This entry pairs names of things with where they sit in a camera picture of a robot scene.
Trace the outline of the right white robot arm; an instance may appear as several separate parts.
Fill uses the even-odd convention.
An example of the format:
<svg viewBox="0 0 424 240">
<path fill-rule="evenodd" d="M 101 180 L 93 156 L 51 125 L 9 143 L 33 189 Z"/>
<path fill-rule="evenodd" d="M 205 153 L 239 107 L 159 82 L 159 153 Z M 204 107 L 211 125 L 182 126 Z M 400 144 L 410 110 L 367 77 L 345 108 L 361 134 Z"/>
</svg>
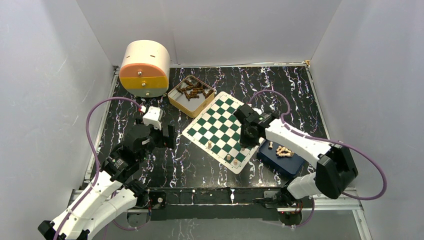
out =
<svg viewBox="0 0 424 240">
<path fill-rule="evenodd" d="M 288 148 L 315 169 L 281 188 L 277 197 L 288 207 L 295 207 L 304 197 L 318 194 L 337 199 L 358 176 L 351 151 L 341 144 L 314 139 L 283 122 L 276 113 L 258 114 L 248 104 L 238 107 L 233 115 L 241 124 L 241 147 L 258 146 L 259 139 L 263 138 Z"/>
</svg>

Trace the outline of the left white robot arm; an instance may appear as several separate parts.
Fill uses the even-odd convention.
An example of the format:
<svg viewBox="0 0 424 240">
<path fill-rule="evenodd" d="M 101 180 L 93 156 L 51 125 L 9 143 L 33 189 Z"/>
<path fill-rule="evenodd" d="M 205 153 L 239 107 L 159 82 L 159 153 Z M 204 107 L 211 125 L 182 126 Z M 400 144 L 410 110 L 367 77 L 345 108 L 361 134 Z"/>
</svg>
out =
<svg viewBox="0 0 424 240">
<path fill-rule="evenodd" d="M 132 126 L 110 152 L 98 176 L 63 213 L 53 220 L 44 220 L 38 231 L 46 240 L 91 240 L 124 211 L 147 207 L 148 187 L 130 178 L 154 149 L 173 149 L 175 145 L 173 125 L 162 129 L 142 123 Z"/>
</svg>

